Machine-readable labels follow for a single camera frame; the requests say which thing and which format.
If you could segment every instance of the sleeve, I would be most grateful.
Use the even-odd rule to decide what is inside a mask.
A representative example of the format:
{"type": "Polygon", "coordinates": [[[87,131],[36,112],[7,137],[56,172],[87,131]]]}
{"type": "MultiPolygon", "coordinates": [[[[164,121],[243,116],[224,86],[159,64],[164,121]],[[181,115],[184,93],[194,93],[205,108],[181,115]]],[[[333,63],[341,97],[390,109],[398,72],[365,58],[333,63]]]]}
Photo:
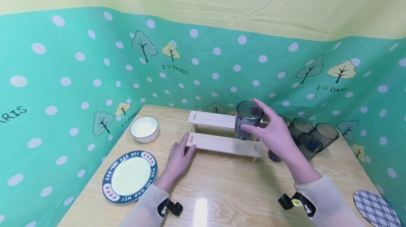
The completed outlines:
{"type": "Polygon", "coordinates": [[[294,184],[294,187],[315,206],[316,212],[312,219],[315,227],[365,226],[341,198],[339,190],[328,176],[322,176],[310,184],[294,184]]]}
{"type": "Polygon", "coordinates": [[[164,218],[158,213],[158,205],[166,198],[169,198],[167,192],[150,185],[120,227],[160,227],[164,218]]]}

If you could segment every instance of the right hand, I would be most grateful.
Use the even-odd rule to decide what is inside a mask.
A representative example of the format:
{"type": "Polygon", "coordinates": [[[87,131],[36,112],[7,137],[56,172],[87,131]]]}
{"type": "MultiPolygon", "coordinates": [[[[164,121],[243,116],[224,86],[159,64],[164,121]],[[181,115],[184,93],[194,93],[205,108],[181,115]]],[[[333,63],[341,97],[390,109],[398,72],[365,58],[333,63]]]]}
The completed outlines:
{"type": "Polygon", "coordinates": [[[256,98],[253,98],[253,101],[264,111],[270,119],[270,123],[265,128],[252,125],[242,125],[241,128],[261,139],[265,146],[282,160],[286,160],[292,156],[292,153],[298,152],[299,149],[294,143],[285,121],[263,102],[256,98]]]}

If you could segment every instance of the white bowl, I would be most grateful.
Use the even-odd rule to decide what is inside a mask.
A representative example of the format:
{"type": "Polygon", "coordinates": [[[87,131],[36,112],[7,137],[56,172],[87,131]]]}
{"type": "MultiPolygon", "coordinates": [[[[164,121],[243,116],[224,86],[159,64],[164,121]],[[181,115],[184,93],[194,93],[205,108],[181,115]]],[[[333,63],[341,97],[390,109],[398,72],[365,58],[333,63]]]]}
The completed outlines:
{"type": "Polygon", "coordinates": [[[154,117],[142,117],[129,128],[131,136],[141,143],[152,142],[158,135],[158,121],[154,117]]]}

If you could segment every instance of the round coaster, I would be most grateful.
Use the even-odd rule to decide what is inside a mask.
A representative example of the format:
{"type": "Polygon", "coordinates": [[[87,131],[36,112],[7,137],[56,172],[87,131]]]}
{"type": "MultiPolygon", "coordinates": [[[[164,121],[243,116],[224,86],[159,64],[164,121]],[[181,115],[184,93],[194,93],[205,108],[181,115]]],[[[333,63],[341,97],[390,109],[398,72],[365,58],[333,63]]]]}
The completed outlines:
{"type": "Polygon", "coordinates": [[[378,195],[367,190],[358,190],[353,199],[358,211],[373,226],[401,227],[396,212],[378,195]]]}
{"type": "Polygon", "coordinates": [[[156,179],[158,165],[152,154],[136,150],[122,155],[107,169],[102,189],[107,200],[127,204],[139,199],[156,179]]]}

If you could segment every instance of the green polka dot wall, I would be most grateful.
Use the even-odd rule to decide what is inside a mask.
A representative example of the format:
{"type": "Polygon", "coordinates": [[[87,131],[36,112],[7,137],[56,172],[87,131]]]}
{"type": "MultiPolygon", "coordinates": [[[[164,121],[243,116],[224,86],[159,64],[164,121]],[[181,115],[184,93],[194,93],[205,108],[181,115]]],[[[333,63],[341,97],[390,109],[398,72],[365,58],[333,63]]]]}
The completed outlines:
{"type": "Polygon", "coordinates": [[[56,226],[142,105],[232,115],[252,97],[336,127],[406,221],[405,38],[318,42],[101,7],[1,18],[0,227],[56,226]]]}

